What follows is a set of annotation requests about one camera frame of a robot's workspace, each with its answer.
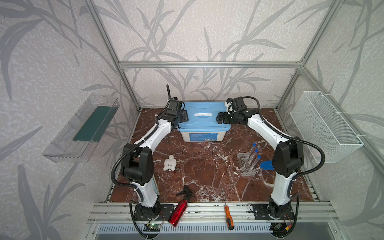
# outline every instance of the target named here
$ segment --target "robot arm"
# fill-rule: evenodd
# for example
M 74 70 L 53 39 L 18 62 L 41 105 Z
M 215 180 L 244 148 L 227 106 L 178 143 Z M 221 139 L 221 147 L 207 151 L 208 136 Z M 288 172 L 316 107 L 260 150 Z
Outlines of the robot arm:
M 135 186 L 142 207 L 153 214 L 158 214 L 158 191 L 153 178 L 152 153 L 172 129 L 177 129 L 179 123 L 188 121 L 187 111 L 182 109 L 183 104 L 177 98 L 171 99 L 169 96 L 169 103 L 160 115 L 156 116 L 156 123 L 147 134 L 134 144 L 128 143 L 123 148 L 121 173 Z
M 301 142 L 283 137 L 283 135 L 290 136 L 264 119 L 259 109 L 248 109 L 242 97 L 228 99 L 225 105 L 227 112 L 219 113 L 216 118 L 219 124 L 247 125 L 260 134 L 275 150 L 272 166 L 276 171 L 276 177 L 268 211 L 271 218 L 279 219 L 290 208 L 290 183 L 304 164 L 303 145 Z

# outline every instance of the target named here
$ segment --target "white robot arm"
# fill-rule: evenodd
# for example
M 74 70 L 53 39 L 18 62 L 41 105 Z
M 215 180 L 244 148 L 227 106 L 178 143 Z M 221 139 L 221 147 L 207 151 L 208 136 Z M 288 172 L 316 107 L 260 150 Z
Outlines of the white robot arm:
M 169 96 L 168 103 L 161 113 L 158 116 L 156 115 L 155 125 L 140 140 L 134 144 L 126 144 L 124 146 L 123 154 L 111 172 L 111 179 L 115 184 L 135 189 L 139 196 L 139 203 L 136 204 L 140 205 L 150 218 L 157 216 L 160 211 L 157 186 L 153 178 L 154 164 L 152 153 L 167 134 L 173 129 L 178 128 L 180 122 L 188 121 L 187 111 L 182 108 L 184 102 L 170 97 L 168 85 L 167 90 Z M 254 99 L 258 104 L 258 109 L 248 109 L 244 104 L 244 98 Z M 227 112 L 219 113 L 216 118 L 219 124 L 247 125 L 260 134 L 275 150 L 272 158 L 272 166 L 276 171 L 275 184 L 266 210 L 266 215 L 268 216 L 265 217 L 282 219 L 287 212 L 291 213 L 292 183 L 298 176 L 318 170 L 325 162 L 325 155 L 318 146 L 301 140 L 298 137 L 293 138 L 281 132 L 264 119 L 260 104 L 256 98 L 238 97 L 228 99 L 225 105 L 227 106 Z M 320 164 L 315 168 L 299 173 L 300 167 L 304 164 L 303 143 L 316 148 L 322 158 Z M 118 182 L 115 178 L 115 172 L 120 163 L 122 167 L 121 172 L 130 181 L 129 184 Z

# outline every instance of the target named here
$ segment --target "mesh basket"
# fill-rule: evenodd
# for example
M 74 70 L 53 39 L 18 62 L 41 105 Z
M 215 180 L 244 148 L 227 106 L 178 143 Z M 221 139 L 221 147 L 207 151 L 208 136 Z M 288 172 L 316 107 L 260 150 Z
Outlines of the mesh basket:
M 338 162 L 363 146 L 329 100 L 319 91 L 304 91 L 291 112 L 303 139 L 319 146 L 325 153 L 325 162 Z M 320 153 L 308 146 L 316 162 Z

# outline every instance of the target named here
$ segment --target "red spray bottle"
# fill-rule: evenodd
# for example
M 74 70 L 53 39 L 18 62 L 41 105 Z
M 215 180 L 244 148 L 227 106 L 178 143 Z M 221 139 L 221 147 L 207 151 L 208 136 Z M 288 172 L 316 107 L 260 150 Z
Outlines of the red spray bottle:
M 168 222 L 172 224 L 174 227 L 177 226 L 177 223 L 179 222 L 181 216 L 187 209 L 187 205 L 188 205 L 187 202 L 189 198 L 192 196 L 192 191 L 189 189 L 187 185 L 184 185 L 183 191 L 176 194 L 176 196 L 179 196 L 182 194 L 185 194 L 184 199 L 179 202 L 179 204 L 177 205 L 177 207 L 175 208 L 174 212 L 172 213 L 171 217 L 168 220 Z

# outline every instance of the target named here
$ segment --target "black mounting plate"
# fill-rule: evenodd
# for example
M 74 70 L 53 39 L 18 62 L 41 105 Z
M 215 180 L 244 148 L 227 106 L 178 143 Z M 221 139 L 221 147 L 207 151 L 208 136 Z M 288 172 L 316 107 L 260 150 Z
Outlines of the black mounting plate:
M 136 205 L 135 213 L 133 214 L 133 216 L 135 217 L 135 221 L 147 221 L 148 222 L 149 221 L 148 217 L 143 216 L 145 214 L 141 211 L 138 211 L 138 209 L 139 209 L 138 205 Z M 161 220 L 162 221 L 164 215 L 165 215 L 165 221 L 168 221 L 168 219 L 172 215 L 174 209 L 175 209 L 175 205 L 173 205 L 173 204 L 160 204 L 160 212 L 163 212 L 164 214 L 160 214 L 153 221 L 155 221 L 155 220 Z
M 255 220 L 274 220 L 268 215 L 267 206 L 269 204 L 251 204 L 250 210 L 255 215 Z M 289 206 L 285 214 L 288 215 L 288 217 L 292 220 L 295 218 L 295 215 L 293 214 L 292 206 Z

